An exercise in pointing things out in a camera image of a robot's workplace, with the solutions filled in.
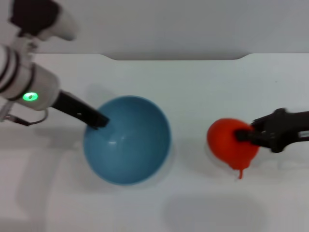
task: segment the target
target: blue bowl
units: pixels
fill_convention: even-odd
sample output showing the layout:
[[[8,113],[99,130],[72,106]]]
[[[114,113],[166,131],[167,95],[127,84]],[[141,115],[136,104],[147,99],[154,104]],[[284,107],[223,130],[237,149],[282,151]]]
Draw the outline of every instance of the blue bowl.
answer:
[[[171,144],[169,122],[151,101],[124,96],[102,105],[110,119],[99,130],[87,127],[84,152],[92,170],[117,185],[133,185],[152,176]]]

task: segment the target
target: cable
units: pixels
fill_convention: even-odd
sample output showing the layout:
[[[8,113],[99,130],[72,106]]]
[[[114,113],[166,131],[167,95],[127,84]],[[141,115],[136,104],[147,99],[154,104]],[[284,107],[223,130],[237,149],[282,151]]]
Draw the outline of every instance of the cable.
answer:
[[[5,117],[5,119],[7,119],[7,120],[9,120],[11,122],[18,123],[18,124],[21,124],[21,125],[24,125],[24,126],[28,127],[30,125],[38,124],[38,123],[41,123],[41,122],[45,121],[47,119],[47,117],[48,117],[48,110],[46,109],[46,110],[44,110],[44,112],[45,112],[44,117],[41,120],[35,121],[35,122],[28,122],[28,121],[25,121],[24,119],[22,119],[20,117],[16,117],[16,116],[10,115],[10,114],[8,114]]]

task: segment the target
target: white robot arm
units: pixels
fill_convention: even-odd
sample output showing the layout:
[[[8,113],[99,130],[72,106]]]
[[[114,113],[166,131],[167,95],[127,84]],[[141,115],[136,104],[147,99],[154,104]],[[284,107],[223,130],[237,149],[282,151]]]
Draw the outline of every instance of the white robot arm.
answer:
[[[0,111],[0,121],[7,119],[29,126],[42,122],[47,108],[54,107],[93,128],[104,127],[107,117],[62,91],[53,73],[32,62],[39,41],[51,36],[65,40],[76,37],[78,27],[71,15],[52,0],[15,0],[10,21],[20,31],[10,46],[0,45],[0,96],[8,100]],[[45,117],[29,123],[10,115],[14,103],[45,111]]]

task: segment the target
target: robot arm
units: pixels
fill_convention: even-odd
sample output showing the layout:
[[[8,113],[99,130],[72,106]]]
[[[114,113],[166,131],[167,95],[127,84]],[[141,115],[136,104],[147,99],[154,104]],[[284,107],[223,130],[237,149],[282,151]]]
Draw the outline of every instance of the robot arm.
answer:
[[[106,126],[107,117],[61,90],[58,78],[32,61],[39,41],[51,36],[65,40],[76,37],[78,27],[69,13],[52,0],[15,0],[10,21],[20,31],[11,46],[0,45],[0,96],[8,100],[0,111],[0,121],[29,126],[42,122],[47,108],[53,107],[93,128]],[[45,111],[45,117],[29,123],[10,115],[14,103]]]
[[[270,148],[279,153],[292,143],[309,141],[309,112],[288,113],[278,109],[270,115],[254,120],[253,130],[236,130],[239,142]]]

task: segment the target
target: white table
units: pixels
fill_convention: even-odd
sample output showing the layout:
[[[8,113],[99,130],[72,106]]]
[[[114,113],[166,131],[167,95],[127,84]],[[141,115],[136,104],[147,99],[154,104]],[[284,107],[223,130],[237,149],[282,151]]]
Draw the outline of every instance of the white table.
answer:
[[[62,88],[94,107],[120,95],[158,104],[172,153],[150,180],[106,183],[83,155],[85,125],[51,110],[30,128],[0,124],[1,232],[307,232],[309,142],[261,149],[238,173],[205,146],[222,117],[247,122],[280,107],[309,110],[309,54],[253,54],[229,61],[115,61],[38,55]],[[29,119],[39,117],[17,107]]]

